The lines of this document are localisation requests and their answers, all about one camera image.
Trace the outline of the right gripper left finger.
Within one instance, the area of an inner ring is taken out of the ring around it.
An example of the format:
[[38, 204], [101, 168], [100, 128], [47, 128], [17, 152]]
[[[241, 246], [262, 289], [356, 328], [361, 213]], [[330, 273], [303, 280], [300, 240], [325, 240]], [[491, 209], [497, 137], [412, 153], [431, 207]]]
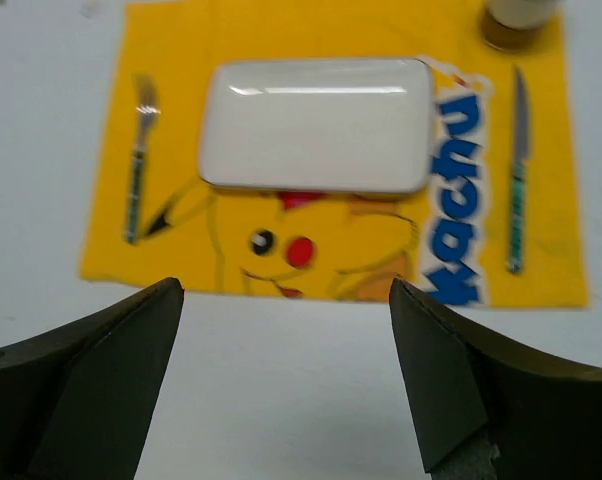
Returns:
[[132, 479], [184, 302], [165, 278], [0, 347], [0, 479]]

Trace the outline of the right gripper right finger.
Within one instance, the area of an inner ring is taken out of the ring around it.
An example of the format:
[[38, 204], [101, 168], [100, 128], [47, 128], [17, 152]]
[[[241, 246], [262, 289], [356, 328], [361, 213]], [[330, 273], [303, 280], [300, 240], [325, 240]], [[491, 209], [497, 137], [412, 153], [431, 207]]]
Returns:
[[398, 279], [389, 296], [434, 479], [602, 479], [602, 368], [506, 337]]

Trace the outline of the fork with teal handle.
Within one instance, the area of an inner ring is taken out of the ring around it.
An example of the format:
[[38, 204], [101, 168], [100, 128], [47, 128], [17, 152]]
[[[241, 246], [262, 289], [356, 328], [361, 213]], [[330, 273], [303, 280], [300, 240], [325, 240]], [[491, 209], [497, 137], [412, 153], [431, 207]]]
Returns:
[[135, 244], [138, 237], [141, 210], [142, 177], [147, 153], [147, 138], [161, 111], [157, 106], [157, 93], [153, 80], [148, 75], [139, 75], [137, 88], [137, 115], [135, 139], [131, 153], [131, 174], [127, 195], [124, 239]]

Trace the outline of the cup with wooden base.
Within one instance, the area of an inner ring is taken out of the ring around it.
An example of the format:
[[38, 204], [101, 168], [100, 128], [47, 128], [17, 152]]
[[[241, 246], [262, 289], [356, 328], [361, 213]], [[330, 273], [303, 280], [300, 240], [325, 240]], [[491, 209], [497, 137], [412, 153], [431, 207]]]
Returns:
[[490, 0], [480, 19], [483, 39], [493, 48], [520, 51], [530, 46], [556, 16], [557, 0]]

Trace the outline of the white rectangular plate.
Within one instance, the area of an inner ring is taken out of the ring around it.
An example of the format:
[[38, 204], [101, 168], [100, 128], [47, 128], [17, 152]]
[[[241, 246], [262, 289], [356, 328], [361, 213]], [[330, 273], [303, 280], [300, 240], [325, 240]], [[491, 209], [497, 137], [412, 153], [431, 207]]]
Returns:
[[218, 188], [413, 193], [429, 175], [434, 93], [416, 58], [227, 63], [208, 88], [198, 173]]

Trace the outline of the yellow printed cloth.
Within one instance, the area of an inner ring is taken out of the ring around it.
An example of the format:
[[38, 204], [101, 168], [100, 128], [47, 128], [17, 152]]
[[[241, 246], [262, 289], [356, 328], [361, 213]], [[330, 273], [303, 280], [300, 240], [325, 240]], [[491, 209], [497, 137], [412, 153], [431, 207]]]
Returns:
[[[584, 307], [565, 27], [518, 54], [482, 40], [480, 1], [176, 1], [131, 4], [79, 273], [146, 286], [289, 299], [384, 302], [403, 277], [444, 304]], [[413, 56], [436, 84], [427, 187], [397, 200], [233, 193], [198, 175], [213, 70], [237, 60]], [[507, 268], [513, 67], [530, 106], [524, 268]], [[136, 78], [161, 113], [147, 138], [135, 244], [124, 239]]]

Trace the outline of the knife with teal handle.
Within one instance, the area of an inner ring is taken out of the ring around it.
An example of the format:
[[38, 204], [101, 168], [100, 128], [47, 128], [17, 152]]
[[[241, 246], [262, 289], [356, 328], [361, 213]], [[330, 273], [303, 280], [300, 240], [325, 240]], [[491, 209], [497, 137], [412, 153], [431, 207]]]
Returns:
[[520, 275], [524, 268], [526, 162], [530, 155], [530, 106], [525, 76], [513, 67], [513, 137], [507, 268]]

